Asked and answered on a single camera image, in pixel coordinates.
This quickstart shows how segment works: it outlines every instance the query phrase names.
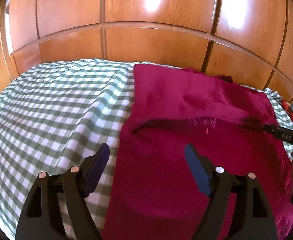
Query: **metal pin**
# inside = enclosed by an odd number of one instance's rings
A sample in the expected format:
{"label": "metal pin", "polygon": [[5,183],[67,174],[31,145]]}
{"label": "metal pin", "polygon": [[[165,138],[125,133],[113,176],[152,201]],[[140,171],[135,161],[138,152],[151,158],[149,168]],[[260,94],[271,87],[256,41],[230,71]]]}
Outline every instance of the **metal pin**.
{"label": "metal pin", "polygon": [[45,177],[46,177],[46,172],[42,171],[42,172],[39,173],[39,178],[40,179],[43,179]]}
{"label": "metal pin", "polygon": [[73,173],[76,173],[76,172],[78,172],[80,170],[80,167],[79,166],[73,166],[72,168],[71,168],[71,172],[73,172]]}
{"label": "metal pin", "polygon": [[216,168],[215,168],[215,171],[216,171],[217,173],[223,173],[223,172],[224,172],[224,168],[222,168],[222,167],[216,167]]}
{"label": "metal pin", "polygon": [[250,179],[255,179],[257,177],[253,172],[250,172],[248,176]]}

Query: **wooden headboard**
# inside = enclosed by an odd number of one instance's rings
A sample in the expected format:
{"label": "wooden headboard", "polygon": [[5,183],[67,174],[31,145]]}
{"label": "wooden headboard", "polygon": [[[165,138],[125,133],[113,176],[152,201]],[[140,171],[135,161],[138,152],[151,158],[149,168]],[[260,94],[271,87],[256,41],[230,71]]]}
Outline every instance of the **wooden headboard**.
{"label": "wooden headboard", "polygon": [[43,62],[151,61],[293,102],[291,0],[10,0],[9,19],[11,79]]}

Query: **black tool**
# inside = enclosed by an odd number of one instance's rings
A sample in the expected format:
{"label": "black tool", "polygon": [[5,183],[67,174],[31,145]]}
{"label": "black tool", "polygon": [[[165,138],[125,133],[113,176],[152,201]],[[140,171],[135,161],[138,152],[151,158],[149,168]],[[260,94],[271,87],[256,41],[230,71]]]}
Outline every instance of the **black tool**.
{"label": "black tool", "polygon": [[271,133],[275,138],[293,144],[293,130],[276,126],[274,124],[265,124],[264,131]]}
{"label": "black tool", "polygon": [[237,193],[237,201],[225,240],[278,239],[271,208],[254,173],[247,176],[229,174],[222,167],[215,167],[208,158],[198,155],[191,144],[185,147],[185,158],[199,191],[210,197],[192,240],[218,239],[231,193]]}
{"label": "black tool", "polygon": [[66,240],[58,193],[64,193],[77,240],[101,240],[84,198],[94,192],[109,160],[110,149],[103,143],[94,156],[64,174],[41,172],[24,203],[15,240]]}

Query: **green checkered bedsheet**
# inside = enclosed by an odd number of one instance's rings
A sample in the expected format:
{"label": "green checkered bedsheet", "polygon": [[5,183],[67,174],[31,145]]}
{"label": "green checkered bedsheet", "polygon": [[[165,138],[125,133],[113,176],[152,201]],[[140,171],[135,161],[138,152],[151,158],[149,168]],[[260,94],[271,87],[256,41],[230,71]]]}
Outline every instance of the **green checkered bedsheet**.
{"label": "green checkered bedsheet", "polygon": [[[106,142],[109,162],[96,191],[86,199],[96,226],[103,228],[119,134],[133,104],[137,63],[84,59],[40,64],[0,94],[0,219],[12,234],[9,238],[14,238],[24,201],[39,172],[65,172]],[[272,91],[265,93],[278,122],[293,128]],[[63,201],[61,212],[66,233],[74,238]]]}

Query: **magenta towel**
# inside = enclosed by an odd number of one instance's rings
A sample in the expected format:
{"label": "magenta towel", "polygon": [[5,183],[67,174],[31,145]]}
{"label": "magenta towel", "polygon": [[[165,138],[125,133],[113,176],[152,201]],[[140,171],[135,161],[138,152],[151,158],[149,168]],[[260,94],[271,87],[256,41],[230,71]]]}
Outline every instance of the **magenta towel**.
{"label": "magenta towel", "polygon": [[[185,161],[187,143],[231,174],[254,172],[283,239],[293,227],[290,161],[281,141],[248,129],[277,124],[267,96],[190,69],[140,64],[134,79],[103,239],[191,239],[209,199]],[[227,236],[234,205],[232,194],[219,239]]]}

